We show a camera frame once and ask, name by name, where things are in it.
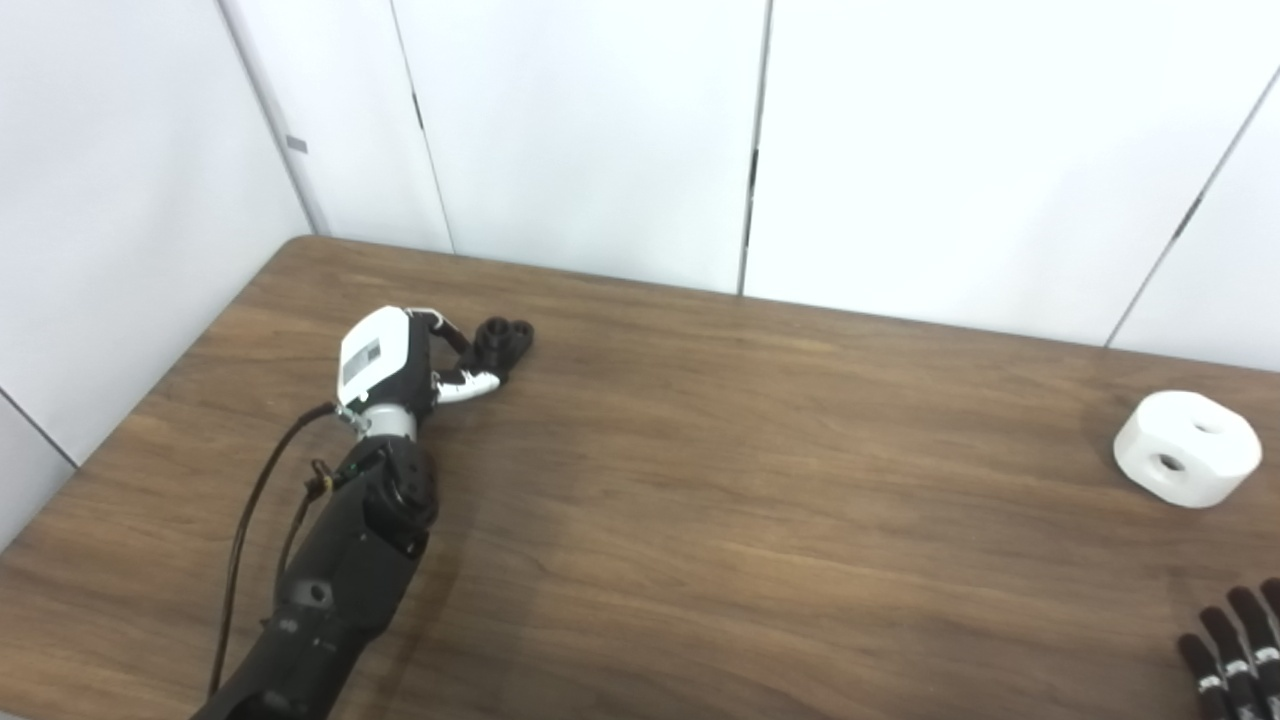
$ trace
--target prosthetic hand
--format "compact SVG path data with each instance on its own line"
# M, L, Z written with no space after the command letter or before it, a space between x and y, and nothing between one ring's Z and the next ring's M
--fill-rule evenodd
M1280 618L1280 579L1262 583L1262 597ZM1178 650L1196 679L1201 717L1280 720L1280 642L1271 618L1249 588L1233 588L1226 600L1240 619L1249 652L1221 607L1201 612L1201 623L1217 646L1216 659L1198 635L1178 638Z
M433 370L429 336L460 359ZM210 698L193 720L321 720L329 715L370 641L390 624L426 550L436 516L435 466L417 445L417 428L436 404L492 392L532 345L529 323L485 322L475 342L430 309L383 307L342 341L338 404L320 406L285 434L253 488L241 519L228 574L223 635ZM227 684L219 684L230 598L243 530L284 445L308 421L335 413L357 433L337 471L321 473L306 506L326 491L325 506L276 580L275 607L262 634Z

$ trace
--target robotic arm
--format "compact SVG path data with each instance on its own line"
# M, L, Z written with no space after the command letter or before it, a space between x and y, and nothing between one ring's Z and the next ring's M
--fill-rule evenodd
M431 369L431 334L458 354L453 369ZM468 342L440 313L402 307L347 333L334 411L356 446L325 478L333 497L279 578L262 634L221 687L215 670L192 720L328 717L365 646L390 624L435 521L435 466L419 425L436 404L500 387L532 341L529 323L493 318Z

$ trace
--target black cable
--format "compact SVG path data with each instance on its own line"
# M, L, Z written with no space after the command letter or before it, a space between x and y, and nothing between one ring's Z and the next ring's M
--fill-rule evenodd
M218 687L221 685L223 680L223 662L227 660L227 641L230 637L232 610L236 605L236 578L239 574L239 556L244 548L244 534L248 532L248 521L253 516L253 509L257 507L257 498L262 495L266 479L271 477L271 470L275 469L275 464L280 460L280 455L284 454L284 448L289 446L293 436L320 418L332 414L334 410L335 406L333 402L325 402L307 410L293 421L293 425L275 443L275 450L271 451L271 456L262 465L262 471L259 473L257 480L253 483L253 489L250 491L248 500L244 502L239 524L236 527L236 537L232 539L232 556L227 565L227 589L223 594L223 618L218 629L218 647L214 651L214 670L209 675L209 697L212 697L218 692Z
M284 536L284 544L280 547L280 559L275 562L275 607L279 607L283 601L280 597L280 580L284 578L284 569L289 564L289 550L293 547L294 538L298 537L298 530L302 529L302 521L307 518L307 510L312 502L320 500L320 496L333 488L333 473L325 465L324 460L312 460L311 470L315 473L315 477L306 483L302 502L298 503L298 509L293 512L289 532Z

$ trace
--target wood grain surface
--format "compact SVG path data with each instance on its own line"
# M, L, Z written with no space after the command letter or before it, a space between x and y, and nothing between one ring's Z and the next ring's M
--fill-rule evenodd
M1280 447L1280 375L301 238L0 556L0 710L189 716L252 478L387 304L538 342L424 428L440 520L335 717L1190 719L1174 638L1280 573L1272 457L1208 511L1110 457L1162 388ZM232 665L307 460L351 442L282 461Z

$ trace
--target white wall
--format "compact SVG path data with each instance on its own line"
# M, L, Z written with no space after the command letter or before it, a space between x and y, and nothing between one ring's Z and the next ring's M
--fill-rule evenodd
M1275 86L1112 346L1280 370Z
M460 254L736 290L764 0L396 10Z
M0 397L0 464L5 469L0 475L3 550L74 468L4 397Z
M1101 345L1276 28L1252 0L776 0L748 295Z
M306 232L212 0L0 3L0 387L74 460Z
M389 0L223 0L323 233L451 251Z

